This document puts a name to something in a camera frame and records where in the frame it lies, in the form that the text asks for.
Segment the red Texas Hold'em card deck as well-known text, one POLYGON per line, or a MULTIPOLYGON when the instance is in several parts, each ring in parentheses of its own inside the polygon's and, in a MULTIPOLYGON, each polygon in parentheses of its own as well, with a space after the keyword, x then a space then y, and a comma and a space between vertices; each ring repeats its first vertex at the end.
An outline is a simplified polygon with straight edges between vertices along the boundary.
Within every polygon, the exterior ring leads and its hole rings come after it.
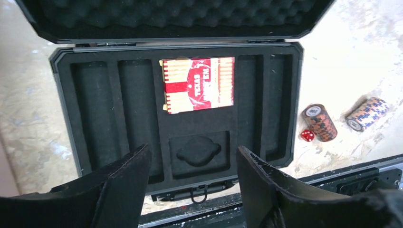
POLYGON ((159 61, 169 114, 232 106, 234 57, 175 58, 159 61))

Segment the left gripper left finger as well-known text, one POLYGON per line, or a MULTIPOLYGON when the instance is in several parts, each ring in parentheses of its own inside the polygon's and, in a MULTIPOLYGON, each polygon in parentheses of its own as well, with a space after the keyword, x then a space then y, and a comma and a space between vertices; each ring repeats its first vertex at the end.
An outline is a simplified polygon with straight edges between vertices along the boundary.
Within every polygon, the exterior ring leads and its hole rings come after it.
POLYGON ((152 153, 144 144, 121 159, 48 193, 0 199, 3 228, 135 228, 152 153))

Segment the black poker carrying case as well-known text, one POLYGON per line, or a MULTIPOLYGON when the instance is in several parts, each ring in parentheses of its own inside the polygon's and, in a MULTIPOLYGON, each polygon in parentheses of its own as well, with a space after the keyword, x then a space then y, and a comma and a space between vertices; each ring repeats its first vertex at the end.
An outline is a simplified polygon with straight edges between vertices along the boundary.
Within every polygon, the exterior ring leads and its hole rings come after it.
POLYGON ((245 146, 294 155, 303 48, 330 0, 19 0, 50 57, 79 176, 147 144, 147 194, 232 187, 245 146))

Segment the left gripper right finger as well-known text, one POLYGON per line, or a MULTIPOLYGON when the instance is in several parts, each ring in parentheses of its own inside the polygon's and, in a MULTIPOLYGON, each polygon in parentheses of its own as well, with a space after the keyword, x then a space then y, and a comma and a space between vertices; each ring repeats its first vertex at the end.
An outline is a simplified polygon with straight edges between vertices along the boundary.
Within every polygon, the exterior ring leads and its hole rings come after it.
POLYGON ((403 193, 376 189, 353 196, 295 179, 244 146, 236 163, 249 228, 400 228, 403 193))

